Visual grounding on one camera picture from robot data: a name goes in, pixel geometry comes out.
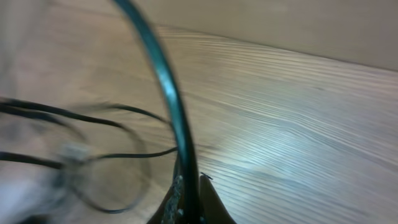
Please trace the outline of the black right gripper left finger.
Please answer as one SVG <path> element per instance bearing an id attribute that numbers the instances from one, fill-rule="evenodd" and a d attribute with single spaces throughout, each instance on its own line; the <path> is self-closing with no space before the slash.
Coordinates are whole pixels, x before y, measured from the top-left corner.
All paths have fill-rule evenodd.
<path id="1" fill-rule="evenodd" d="M 183 212 L 180 212 L 178 207 L 184 193 L 184 181 L 181 169 L 180 156 L 177 155 L 174 164 L 172 185 L 147 224 L 174 224 L 183 216 Z"/>

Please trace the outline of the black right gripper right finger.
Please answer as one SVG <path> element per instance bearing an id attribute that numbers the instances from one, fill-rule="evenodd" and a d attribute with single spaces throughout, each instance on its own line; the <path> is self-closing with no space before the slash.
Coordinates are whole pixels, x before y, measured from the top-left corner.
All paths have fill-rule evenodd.
<path id="1" fill-rule="evenodd" d="M 206 224 L 236 224 L 205 174 L 200 176 L 200 200 Z"/>

